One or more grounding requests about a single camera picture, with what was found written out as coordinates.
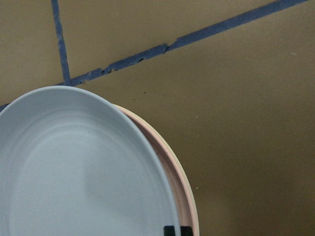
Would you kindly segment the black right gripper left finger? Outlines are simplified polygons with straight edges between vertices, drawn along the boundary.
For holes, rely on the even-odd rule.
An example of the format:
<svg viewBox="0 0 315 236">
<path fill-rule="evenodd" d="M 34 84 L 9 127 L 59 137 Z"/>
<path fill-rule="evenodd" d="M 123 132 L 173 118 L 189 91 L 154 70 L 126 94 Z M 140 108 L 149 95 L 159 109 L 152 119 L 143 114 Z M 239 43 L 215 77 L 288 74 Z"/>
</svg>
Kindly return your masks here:
<svg viewBox="0 0 315 236">
<path fill-rule="evenodd" d="M 163 235 L 164 236 L 174 236 L 174 226 L 164 226 Z"/>
</svg>

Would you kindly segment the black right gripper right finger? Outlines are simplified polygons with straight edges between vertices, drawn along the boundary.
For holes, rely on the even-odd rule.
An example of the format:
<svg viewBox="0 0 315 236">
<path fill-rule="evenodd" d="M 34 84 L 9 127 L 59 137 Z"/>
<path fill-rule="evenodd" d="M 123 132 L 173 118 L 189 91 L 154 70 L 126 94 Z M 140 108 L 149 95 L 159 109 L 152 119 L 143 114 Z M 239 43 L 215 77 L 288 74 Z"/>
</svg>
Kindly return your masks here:
<svg viewBox="0 0 315 236">
<path fill-rule="evenodd" d="M 193 230 L 191 226 L 181 226 L 181 236 L 193 236 Z"/>
</svg>

